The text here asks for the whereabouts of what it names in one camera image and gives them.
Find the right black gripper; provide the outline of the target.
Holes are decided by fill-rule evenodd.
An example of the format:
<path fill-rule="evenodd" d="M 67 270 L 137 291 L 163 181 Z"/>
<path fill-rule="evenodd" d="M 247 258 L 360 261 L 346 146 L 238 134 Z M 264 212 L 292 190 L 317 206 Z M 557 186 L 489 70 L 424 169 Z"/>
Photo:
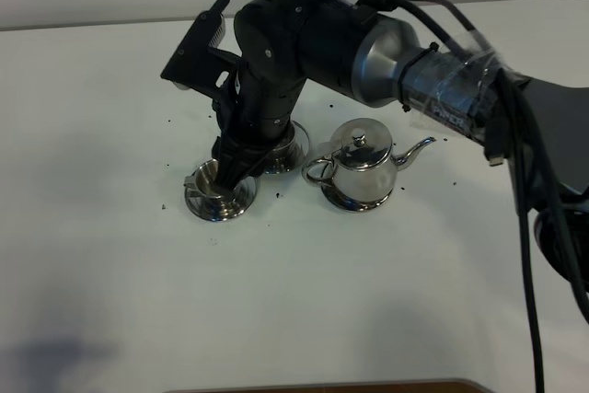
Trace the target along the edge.
<path fill-rule="evenodd" d="M 261 174 L 265 159 L 286 135 L 305 83 L 303 76 L 270 80 L 251 63 L 239 63 L 222 86 L 223 96 L 213 102 L 221 129 L 212 149 L 217 187 L 231 191 L 242 179 Z"/>

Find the right black silver robot arm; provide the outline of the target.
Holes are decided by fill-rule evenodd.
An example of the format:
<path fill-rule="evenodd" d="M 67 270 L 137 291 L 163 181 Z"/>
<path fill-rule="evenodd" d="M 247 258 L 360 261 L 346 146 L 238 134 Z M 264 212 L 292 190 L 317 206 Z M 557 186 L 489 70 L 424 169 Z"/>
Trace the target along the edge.
<path fill-rule="evenodd" d="M 224 87 L 218 184 L 231 189 L 283 136 L 312 80 L 371 108 L 396 101 L 507 163 L 519 214 L 572 289 L 588 289 L 588 91 L 506 68 L 466 18 L 459 43 L 412 0 L 254 0 Z"/>

